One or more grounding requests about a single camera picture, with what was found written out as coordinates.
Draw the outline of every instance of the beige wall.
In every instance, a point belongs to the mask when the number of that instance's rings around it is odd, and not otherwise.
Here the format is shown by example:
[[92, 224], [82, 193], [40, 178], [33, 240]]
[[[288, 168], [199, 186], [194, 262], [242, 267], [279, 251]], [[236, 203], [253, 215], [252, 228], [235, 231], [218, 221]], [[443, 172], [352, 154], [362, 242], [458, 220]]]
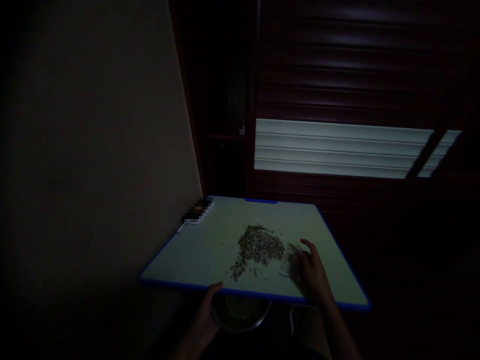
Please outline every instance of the beige wall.
[[137, 277], [201, 195], [168, 4], [36, 20], [4, 132], [10, 294], [48, 351], [137, 355], [179, 300]]

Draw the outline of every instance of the hand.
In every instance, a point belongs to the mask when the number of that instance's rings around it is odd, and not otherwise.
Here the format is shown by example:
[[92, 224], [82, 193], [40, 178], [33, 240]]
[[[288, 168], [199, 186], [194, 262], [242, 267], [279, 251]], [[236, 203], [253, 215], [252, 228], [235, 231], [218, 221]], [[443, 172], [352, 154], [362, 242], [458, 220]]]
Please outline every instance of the hand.
[[219, 326], [210, 315], [211, 302], [214, 295], [224, 286], [222, 282], [210, 285], [205, 298], [201, 302], [195, 318], [185, 337], [178, 344], [171, 359], [194, 360], [205, 351], [219, 332]]
[[301, 239], [300, 241], [307, 245], [311, 252], [299, 251], [294, 256], [294, 260], [298, 259], [300, 263], [300, 276], [297, 279], [300, 289], [305, 292], [307, 297], [315, 300], [333, 301], [334, 297], [317, 248], [308, 240]]

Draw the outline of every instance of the blue border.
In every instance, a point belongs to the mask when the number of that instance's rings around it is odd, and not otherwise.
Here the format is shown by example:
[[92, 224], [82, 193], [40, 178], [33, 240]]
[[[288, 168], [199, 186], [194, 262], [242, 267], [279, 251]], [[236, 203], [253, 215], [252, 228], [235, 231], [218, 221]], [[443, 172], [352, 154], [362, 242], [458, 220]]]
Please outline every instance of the blue border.
[[273, 200], [260, 200], [260, 199], [245, 199], [245, 201], [252, 202], [252, 203], [266, 203], [266, 204], [276, 204], [278, 201]]
[[[258, 199], [244, 199], [245, 201], [248, 202], [257, 202], [257, 203], [267, 203], [267, 204], [276, 204], [279, 201], [272, 201], [272, 200], [258, 200]], [[294, 204], [305, 204], [304, 202], [293, 202], [293, 201], [283, 201], [284, 203], [294, 203]], [[367, 296], [367, 293], [365, 292], [364, 288], [362, 287], [362, 284], [359, 282], [359, 279], [357, 278], [357, 275], [355, 275], [355, 272], [353, 271], [352, 267], [350, 266], [349, 262], [347, 261], [347, 258], [344, 255], [344, 252], [339, 246], [339, 243], [335, 239], [335, 237], [332, 234], [332, 231], [330, 230], [329, 226], [325, 222], [324, 217], [322, 216], [322, 213], [320, 212], [319, 208], [314, 205], [314, 204], [306, 204], [306, 205], [313, 205], [315, 206], [316, 210], [320, 214], [320, 217], [323, 221], [323, 223], [326, 225], [326, 228], [330, 232], [330, 235], [335, 241], [335, 244], [337, 248], [340, 250], [340, 254], [343, 256], [343, 259], [345, 260], [346, 264], [348, 265], [348, 268], [350, 269], [351, 273], [353, 274], [353, 277], [356, 280], [356, 283], [358, 286], [360, 286], [360, 290], [362, 291], [363, 295], [365, 295], [367, 305], [359, 305], [359, 304], [352, 304], [352, 303], [347, 303], [347, 302], [338, 302], [336, 301], [336, 305], [340, 309], [344, 310], [354, 310], [358, 312], [367, 312], [370, 310], [372, 307], [372, 303], [370, 302], [369, 297]], [[154, 279], [146, 279], [142, 278], [142, 274], [144, 271], [150, 266], [150, 264], [157, 258], [157, 256], [162, 252], [162, 250], [168, 245], [168, 243], [174, 238], [174, 236], [177, 235], [177, 232], [168, 239], [168, 241], [161, 247], [161, 249], [156, 253], [156, 255], [148, 262], [148, 264], [143, 268], [143, 270], [140, 273], [140, 281], [144, 284], [150, 284], [150, 285], [160, 285], [160, 286], [165, 286], [168, 288], [173, 288], [173, 289], [190, 289], [190, 290], [206, 290], [208, 286], [203, 286], [203, 285], [193, 285], [193, 284], [186, 284], [186, 283], [181, 283], [181, 282], [173, 282], [173, 281], [164, 281], [164, 280], [154, 280]], [[272, 300], [272, 301], [277, 301], [281, 303], [288, 303], [288, 304], [293, 304], [293, 305], [307, 305], [308, 302], [304, 297], [294, 297], [294, 296], [283, 296], [283, 295], [275, 295], [275, 294], [267, 294], [263, 292], [255, 292], [255, 291], [243, 291], [243, 290], [234, 290], [234, 289], [226, 289], [222, 288], [219, 292], [219, 294], [224, 294], [224, 295], [236, 295], [236, 296], [243, 296], [243, 297], [252, 297], [252, 298], [261, 298], [261, 299], [267, 299], [267, 300]]]
[[340, 250], [340, 254], [343, 256], [343, 260], [345, 260], [346, 264], [348, 265], [348, 268], [350, 269], [351, 273], [353, 274], [353, 277], [355, 278], [356, 283], [360, 287], [361, 292], [363, 293], [363, 295], [365, 295], [365, 298], [366, 298], [366, 305], [350, 304], [350, 303], [343, 303], [343, 302], [340, 303], [340, 304], [345, 305], [344, 309], [352, 309], [352, 310], [367, 312], [372, 307], [372, 303], [370, 302], [370, 299], [367, 296], [367, 293], [365, 292], [364, 288], [362, 287], [362, 284], [360, 283], [359, 279], [357, 278], [357, 275], [355, 275], [354, 270], [352, 269], [349, 262], [347, 261], [347, 258], [345, 257], [344, 252], [342, 251], [342, 248], [339, 246], [339, 243], [335, 239], [335, 236], [332, 234], [332, 231], [330, 230], [329, 226], [327, 225], [327, 222], [325, 221], [324, 217], [322, 216], [322, 213], [320, 212], [319, 208], [316, 205], [314, 205], [314, 206], [315, 206], [316, 210], [318, 211], [318, 213], [320, 214], [320, 217], [323, 220], [323, 223], [325, 224], [326, 228], [330, 232], [330, 235], [331, 235], [333, 241], [335, 242], [336, 247], [338, 248], [338, 250]]

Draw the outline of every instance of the grain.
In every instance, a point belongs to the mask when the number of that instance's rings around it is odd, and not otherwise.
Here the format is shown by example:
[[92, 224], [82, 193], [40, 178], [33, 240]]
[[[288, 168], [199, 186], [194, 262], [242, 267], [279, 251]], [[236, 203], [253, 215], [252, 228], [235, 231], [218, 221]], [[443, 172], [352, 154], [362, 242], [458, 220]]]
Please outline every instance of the grain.
[[248, 260], [262, 263], [265, 266], [268, 266], [273, 259], [282, 260], [285, 246], [273, 233], [272, 230], [268, 230], [260, 224], [245, 227], [245, 232], [238, 240], [240, 250], [235, 259], [235, 264], [230, 268], [235, 281], [244, 273]]

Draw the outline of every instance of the bowl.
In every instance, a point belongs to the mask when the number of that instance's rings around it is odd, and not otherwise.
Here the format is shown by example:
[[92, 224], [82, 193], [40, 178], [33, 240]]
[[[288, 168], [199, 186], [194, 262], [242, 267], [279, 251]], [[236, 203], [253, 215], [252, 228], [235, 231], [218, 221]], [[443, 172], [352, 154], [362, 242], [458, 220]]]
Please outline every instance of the bowl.
[[259, 326], [269, 313], [272, 302], [251, 297], [216, 295], [211, 302], [211, 314], [223, 329], [245, 333]]

